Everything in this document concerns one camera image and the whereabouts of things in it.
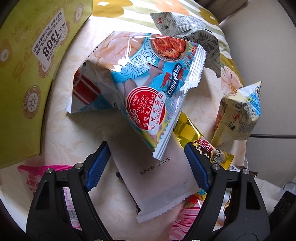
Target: red circular label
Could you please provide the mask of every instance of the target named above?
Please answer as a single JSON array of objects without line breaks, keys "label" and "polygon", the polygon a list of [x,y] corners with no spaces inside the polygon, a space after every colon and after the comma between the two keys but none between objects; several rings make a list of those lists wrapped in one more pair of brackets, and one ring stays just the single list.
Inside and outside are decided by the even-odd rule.
[{"label": "red circular label", "polygon": [[126,100],[131,121],[140,129],[155,135],[165,116],[165,93],[151,87],[133,89]]}]

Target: gold wrapper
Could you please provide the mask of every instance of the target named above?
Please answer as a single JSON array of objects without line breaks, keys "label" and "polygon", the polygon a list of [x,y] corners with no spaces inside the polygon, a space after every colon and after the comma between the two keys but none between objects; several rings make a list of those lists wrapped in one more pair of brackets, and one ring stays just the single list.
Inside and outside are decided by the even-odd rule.
[{"label": "gold wrapper", "polygon": [[192,142],[202,155],[208,157],[211,163],[220,164],[226,170],[229,168],[234,155],[214,148],[183,112],[181,112],[173,132],[183,148],[187,143]]}]

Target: blue shrimp snack bag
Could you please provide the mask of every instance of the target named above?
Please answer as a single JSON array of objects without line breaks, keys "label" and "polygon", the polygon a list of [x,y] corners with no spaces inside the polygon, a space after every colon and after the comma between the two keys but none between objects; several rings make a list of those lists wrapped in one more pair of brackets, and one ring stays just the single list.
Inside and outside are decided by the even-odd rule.
[{"label": "blue shrimp snack bag", "polygon": [[[135,41],[142,43],[136,50]],[[154,158],[162,158],[185,94],[198,85],[204,62],[199,44],[141,34],[128,39],[125,57],[111,69],[121,99],[117,105]]]}]

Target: beige snack package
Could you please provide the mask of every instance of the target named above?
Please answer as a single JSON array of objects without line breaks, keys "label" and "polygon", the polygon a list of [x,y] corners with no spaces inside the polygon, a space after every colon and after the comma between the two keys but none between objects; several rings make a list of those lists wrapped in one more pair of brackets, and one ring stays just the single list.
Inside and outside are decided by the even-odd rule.
[{"label": "beige snack package", "polygon": [[220,102],[211,141],[219,147],[230,140],[246,140],[260,115],[261,81],[225,95]]}]

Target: yellow snack package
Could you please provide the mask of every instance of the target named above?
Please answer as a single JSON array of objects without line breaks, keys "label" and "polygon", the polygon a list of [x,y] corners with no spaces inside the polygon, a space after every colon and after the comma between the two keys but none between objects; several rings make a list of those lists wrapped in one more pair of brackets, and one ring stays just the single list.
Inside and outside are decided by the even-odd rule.
[{"label": "yellow snack package", "polygon": [[211,141],[219,147],[230,140],[246,140],[261,115],[261,81],[225,95],[220,102]]},{"label": "yellow snack package", "polygon": [[211,163],[217,163],[226,170],[229,168],[234,155],[214,148],[185,113],[181,112],[173,132],[183,148],[187,143],[192,142],[200,154],[207,156]]}]

